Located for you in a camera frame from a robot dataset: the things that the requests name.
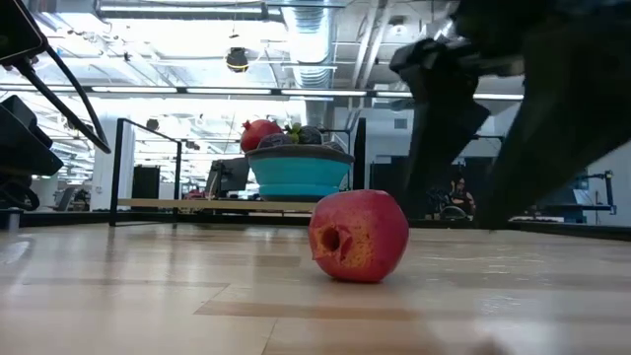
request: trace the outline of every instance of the pipe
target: pipe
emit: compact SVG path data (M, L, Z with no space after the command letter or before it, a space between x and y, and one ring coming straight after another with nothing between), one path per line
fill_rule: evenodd
M359 74L364 65L364 58L366 57L366 51L368 50L368 43L371 40L373 34L373 27L375 26L375 19L377 18L377 6L371 6L368 10L366 17L366 28L364 29L364 35L360 43L359 51L357 52L357 59L355 60L355 67L353 68L353 79L351 80L351 89L355 89L357 81L359 80Z
M377 59L377 54L379 53L379 48L381 47L382 41L384 41L384 34L386 33L387 24L390 20L390 13L392 11L393 2L387 1L386 7L384 8L384 12L382 13L382 23L379 26L379 30L377 32L377 36L375 40L373 40L373 45L371 46L371 52L368 56L368 61L366 63L366 69L364 70L364 77L360 82L359 88L366 88L368 84L368 79L373 72L373 66L375 65L375 59Z
M326 8L294 7L283 9L290 35L290 56L299 64L321 64L328 60L333 35L332 12ZM330 88L332 71L329 68L294 68L296 83L305 89ZM307 101L307 125L323 125L327 102Z

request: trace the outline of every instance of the fruit bowl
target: fruit bowl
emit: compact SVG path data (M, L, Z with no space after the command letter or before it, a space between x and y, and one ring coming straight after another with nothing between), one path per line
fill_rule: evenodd
M245 154L266 201L315 202L339 192L355 159L318 145L283 145Z

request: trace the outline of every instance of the damaged pomegranate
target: damaged pomegranate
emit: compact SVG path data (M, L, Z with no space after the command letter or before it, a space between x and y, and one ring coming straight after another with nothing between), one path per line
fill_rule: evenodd
M309 224L315 262L344 281L382 281L396 269L408 239L405 215L383 191L329 195L317 204Z

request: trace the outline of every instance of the fluorescent light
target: fluorescent light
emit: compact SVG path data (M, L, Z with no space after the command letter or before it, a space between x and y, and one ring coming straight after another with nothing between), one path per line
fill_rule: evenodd
M72 92L72 91L75 91L75 88L70 86L70 85L67 85L67 86L51 85L51 86L48 86L48 89L50 89L53 92ZM0 91L36 92L37 89L33 85L5 84L5 85L0 85Z
M379 98L405 98L411 99L412 93L407 92L377 92Z
M476 100L521 101L524 99L524 95L475 94L473 98Z
M303 89L291 89L281 90L283 95L295 95L295 96L329 96L329 97L365 97L365 91L356 90L303 90Z
M176 88L168 87L93 87L97 93L152 93L152 94L176 94Z
M222 88L189 88L189 94L221 94L221 95L270 95L269 89L222 89Z
M260 14L260 9L253 7L226 6L222 7L185 7L185 6L101 6L102 12L153 12L153 13L240 13L240 14ZM280 15L280 10L269 9L270 15Z

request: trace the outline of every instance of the red pomegranate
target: red pomegranate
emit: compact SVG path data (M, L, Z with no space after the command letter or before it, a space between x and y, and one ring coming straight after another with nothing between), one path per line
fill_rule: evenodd
M326 196L309 223L315 262L346 281L384 279L400 262L408 237L407 219L394 198L369 189Z
M258 119L252 123L246 121L244 128L244 134L241 136L241 149L243 149L244 152L256 149L263 137L283 132L278 124L265 119Z

